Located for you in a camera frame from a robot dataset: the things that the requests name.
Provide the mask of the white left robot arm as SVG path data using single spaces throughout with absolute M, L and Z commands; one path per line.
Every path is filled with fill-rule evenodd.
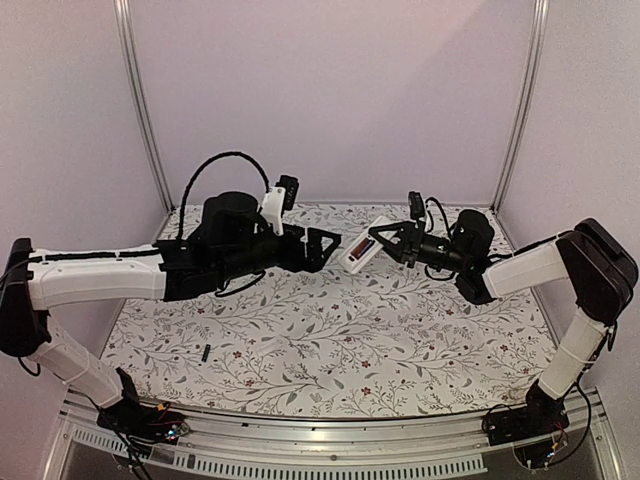
M 131 377 L 68 335 L 49 311 L 62 305 L 116 299 L 175 302 L 278 267 L 292 273 L 323 269 L 340 245 L 336 233 L 282 220 L 291 209 L 283 188 L 263 201 L 237 191 L 205 201 L 197 228 L 129 250 L 52 252 L 17 239 L 1 278 L 1 351 L 29 358 L 89 397 L 128 434 L 148 426 Z

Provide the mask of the clear battery compartment cover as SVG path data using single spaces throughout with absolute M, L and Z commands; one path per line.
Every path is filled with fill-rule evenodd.
M 259 355 L 267 355 L 270 352 L 277 350 L 278 347 L 280 346 L 280 341 L 278 338 L 273 338 L 269 341 L 263 342 L 261 343 L 257 348 L 256 348 L 256 353 Z

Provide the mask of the white AC remote control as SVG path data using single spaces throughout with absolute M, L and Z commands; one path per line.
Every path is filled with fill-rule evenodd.
M 383 244 L 369 234 L 369 230 L 391 224 L 392 221 L 385 217 L 377 217 L 362 233 L 341 253 L 338 257 L 339 264 L 347 273 L 355 275 L 359 273 L 382 249 Z

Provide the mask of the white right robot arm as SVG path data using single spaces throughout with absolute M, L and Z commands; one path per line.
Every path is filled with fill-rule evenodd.
M 563 399 L 597 361 L 607 338 L 632 302 L 639 267 L 627 250 L 595 219 L 538 240 L 513 253 L 492 251 L 494 229 L 484 214 L 465 209 L 447 236 L 426 232 L 423 222 L 383 224 L 369 235 L 396 262 L 447 271 L 458 293 L 474 305 L 525 290 L 569 300 L 567 320 L 554 357 L 530 389 L 533 400 L 517 415 L 517 427 L 537 436 L 552 424 Z

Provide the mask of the black battery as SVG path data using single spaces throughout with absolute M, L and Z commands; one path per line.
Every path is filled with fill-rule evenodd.
M 370 240 L 368 238 L 363 239 L 362 241 L 360 241 L 350 252 L 350 255 L 355 258 L 355 259 L 359 259 L 361 258 L 368 249 L 371 248 L 372 245 L 374 245 L 375 242 L 373 240 Z
M 208 360 L 209 354 L 210 354 L 210 350 L 211 350 L 211 345 L 210 344 L 206 344 L 202 353 L 202 357 L 201 357 L 201 362 L 202 363 L 206 363 L 206 361 Z

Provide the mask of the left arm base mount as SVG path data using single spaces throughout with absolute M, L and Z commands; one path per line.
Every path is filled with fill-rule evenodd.
M 190 433 L 186 417 L 174 411 L 170 402 L 143 405 L 131 376 L 121 368 L 116 373 L 122 384 L 122 398 L 112 406 L 98 408 L 100 427 L 147 443 L 176 444 Z

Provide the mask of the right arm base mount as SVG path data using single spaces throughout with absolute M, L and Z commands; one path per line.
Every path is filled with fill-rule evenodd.
M 568 461 L 584 444 L 593 419 L 592 404 L 578 383 L 577 392 L 585 401 L 587 423 L 582 436 L 563 456 L 559 452 L 569 446 L 567 428 L 570 425 L 564 397 L 548 397 L 535 382 L 526 395 L 525 405 L 510 407 L 497 404 L 491 407 L 481 421 L 482 432 L 490 446 L 503 445 L 548 435 L 547 440 L 512 449 L 516 461 L 529 471 L 547 470 Z

